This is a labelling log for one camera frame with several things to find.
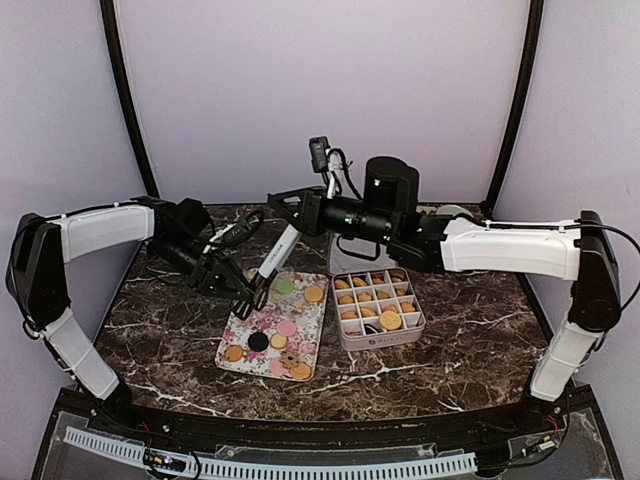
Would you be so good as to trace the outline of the metal tongs white handle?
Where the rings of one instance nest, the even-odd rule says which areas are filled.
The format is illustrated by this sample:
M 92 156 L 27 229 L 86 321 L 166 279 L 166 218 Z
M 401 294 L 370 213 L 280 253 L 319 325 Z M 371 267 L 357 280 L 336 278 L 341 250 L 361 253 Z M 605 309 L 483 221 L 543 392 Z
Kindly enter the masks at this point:
M 231 311 L 237 318 L 245 320 L 253 311 L 260 311 L 264 308 L 273 281 L 290 257 L 301 236 L 302 233 L 292 225 L 287 226 L 250 281 L 252 298 L 238 300 L 232 304 Z

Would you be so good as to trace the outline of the large embossed round biscuit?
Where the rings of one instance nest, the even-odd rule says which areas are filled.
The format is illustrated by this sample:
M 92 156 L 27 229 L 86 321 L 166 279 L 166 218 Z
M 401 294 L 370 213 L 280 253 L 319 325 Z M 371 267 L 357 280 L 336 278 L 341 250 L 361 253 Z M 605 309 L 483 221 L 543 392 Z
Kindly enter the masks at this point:
M 400 314 L 392 310 L 385 310 L 379 318 L 381 327 L 386 331 L 396 331 L 402 328 L 403 319 Z

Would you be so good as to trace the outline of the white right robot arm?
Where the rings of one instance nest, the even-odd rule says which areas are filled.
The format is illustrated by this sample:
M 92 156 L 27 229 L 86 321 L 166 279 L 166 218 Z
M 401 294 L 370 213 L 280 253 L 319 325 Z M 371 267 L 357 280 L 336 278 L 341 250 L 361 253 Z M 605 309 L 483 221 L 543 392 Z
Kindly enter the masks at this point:
M 399 266 L 423 273 L 501 271 L 569 281 L 572 303 L 531 377 L 528 396 L 510 413 L 521 434 L 534 432 L 595 343 L 621 319 L 618 262 L 609 234 L 626 232 L 584 210 L 576 220 L 504 223 L 471 214 L 428 214 L 417 208 L 418 171 L 377 156 L 366 163 L 362 199 L 330 195 L 323 187 L 268 197 L 288 226 L 258 270 L 270 279 L 303 235 L 325 232 L 385 247 Z

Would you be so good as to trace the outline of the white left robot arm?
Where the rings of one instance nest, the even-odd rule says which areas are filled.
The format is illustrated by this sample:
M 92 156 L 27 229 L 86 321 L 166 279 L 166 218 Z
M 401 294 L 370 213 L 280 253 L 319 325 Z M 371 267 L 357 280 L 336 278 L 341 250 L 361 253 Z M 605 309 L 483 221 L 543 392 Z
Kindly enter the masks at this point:
M 149 196 L 54 216 L 29 213 L 11 245 L 6 287 L 25 333 L 43 340 L 61 368 L 104 404 L 107 425 L 131 436 L 141 427 L 140 412 L 129 405 L 131 390 L 96 349 L 97 327 L 78 317 L 113 298 L 124 277 L 124 261 L 108 266 L 108 254 L 132 254 L 147 245 L 188 288 L 231 301 L 234 314 L 246 318 L 255 308 L 257 288 L 226 252 L 249 240 L 263 220 L 263 211 L 254 210 L 216 231 L 202 202 Z

